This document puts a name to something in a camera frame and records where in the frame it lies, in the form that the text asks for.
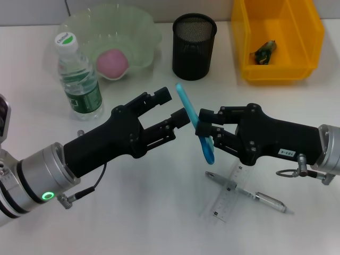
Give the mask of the blue capped scissors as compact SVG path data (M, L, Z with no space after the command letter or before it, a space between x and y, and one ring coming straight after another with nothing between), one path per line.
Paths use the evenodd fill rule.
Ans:
M198 115L194 109L194 107L192 106L184 88L182 87L182 85L180 83L176 84L176 91L177 94L186 110L186 113L194 127L194 129L197 129L197 125L198 125ZM213 140L211 138L206 138L206 137L202 137L202 136L198 136L200 143L201 143L201 147L202 147L202 152L203 155L205 157L206 162L209 165L214 164L215 162L215 156L214 156L214 146L213 146Z

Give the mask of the yellow plastic bin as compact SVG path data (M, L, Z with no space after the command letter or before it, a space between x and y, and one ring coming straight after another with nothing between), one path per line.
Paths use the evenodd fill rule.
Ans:
M231 26L247 81L303 80L318 67L325 30L313 0L234 0ZM271 40L269 63L257 64L254 53Z

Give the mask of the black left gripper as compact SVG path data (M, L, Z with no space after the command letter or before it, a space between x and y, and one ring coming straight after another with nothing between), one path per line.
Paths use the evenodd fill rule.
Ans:
M139 116L170 100L171 94L167 87L163 87L155 91L154 95L144 92L125 106L116 107L105 123L64 145L67 167L76 177L82 177L121 155L134 158L144 155L143 143L149 151L175 140L174 129L190 123L184 108L143 130L143 143L138 120Z

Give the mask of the translucent green fruit plate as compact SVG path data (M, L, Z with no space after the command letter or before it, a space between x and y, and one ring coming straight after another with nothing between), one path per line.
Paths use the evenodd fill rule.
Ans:
M79 11L68 17L58 32L71 32L80 50L93 67L103 53L117 49L127 59L128 68L118 76L136 74L154 60L162 40L152 16L132 5L104 3Z

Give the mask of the green plastic wrapper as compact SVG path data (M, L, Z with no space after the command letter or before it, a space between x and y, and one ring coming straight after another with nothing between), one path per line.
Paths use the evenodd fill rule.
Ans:
M263 44L257 51L250 53L258 65L268 65L273 51L277 48L275 40Z

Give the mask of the clear plastic ruler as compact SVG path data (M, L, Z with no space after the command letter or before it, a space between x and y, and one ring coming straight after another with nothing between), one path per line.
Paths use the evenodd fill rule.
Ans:
M219 184L222 189L212 207L212 215L223 222L227 222L234 209L237 199L244 189L245 184L254 170L254 166L247 166L236 161L231 169L229 177L223 177L216 173L206 172L206 176Z

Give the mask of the clear green-label water bottle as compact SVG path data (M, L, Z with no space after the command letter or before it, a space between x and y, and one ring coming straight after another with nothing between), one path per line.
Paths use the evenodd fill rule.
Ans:
M97 118L103 111L103 99L91 61L71 32L59 33L55 47L59 80L73 112L82 120Z

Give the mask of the black mesh pen holder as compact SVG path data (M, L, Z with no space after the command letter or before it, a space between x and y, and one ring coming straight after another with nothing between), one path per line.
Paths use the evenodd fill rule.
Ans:
M173 23L172 70L183 80L204 78L210 69L217 25L210 17L188 13Z

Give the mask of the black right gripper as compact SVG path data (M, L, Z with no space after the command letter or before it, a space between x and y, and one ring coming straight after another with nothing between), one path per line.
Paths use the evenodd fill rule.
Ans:
M201 109L199 120L197 136L212 137L215 148L239 157L245 165L253 166L262 156L297 161L299 154L304 154L307 163L313 165L322 154L316 127L271 118L257 104L221 106L217 113ZM238 124L237 135L210 123Z

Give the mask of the clear grey pen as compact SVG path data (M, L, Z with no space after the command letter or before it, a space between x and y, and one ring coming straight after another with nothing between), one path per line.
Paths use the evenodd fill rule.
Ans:
M246 191L243 188L238 188L237 184L234 181L231 181L225 177L222 177L221 175L218 175L216 173L212 173L212 172L205 172L205 175L207 178L213 180L214 182L216 182L219 185L224 186L225 184L228 185L227 187L227 191L230 192L231 190L235 191L235 193L238 194L242 194L246 197L249 197L250 199L256 201L256 202L260 202L263 204L266 204L267 206L270 206L272 208L274 208L275 210L278 210L282 213L285 214L291 214L293 215L294 212L292 210L290 210L285 204L283 204L281 201L272 198L266 194L263 194L261 192L256 192L255 194Z

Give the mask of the pink peach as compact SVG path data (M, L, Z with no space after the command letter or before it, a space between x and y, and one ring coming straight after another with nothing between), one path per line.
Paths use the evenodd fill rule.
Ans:
M129 69L126 56L119 49L102 53L96 61L97 73L108 80L120 79Z

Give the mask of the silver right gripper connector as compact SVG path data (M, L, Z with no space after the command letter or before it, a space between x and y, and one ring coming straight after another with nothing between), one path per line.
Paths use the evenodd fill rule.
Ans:
M298 155L297 163L298 163L299 175L301 177L308 176L307 158L306 158L306 156L304 154L299 154Z

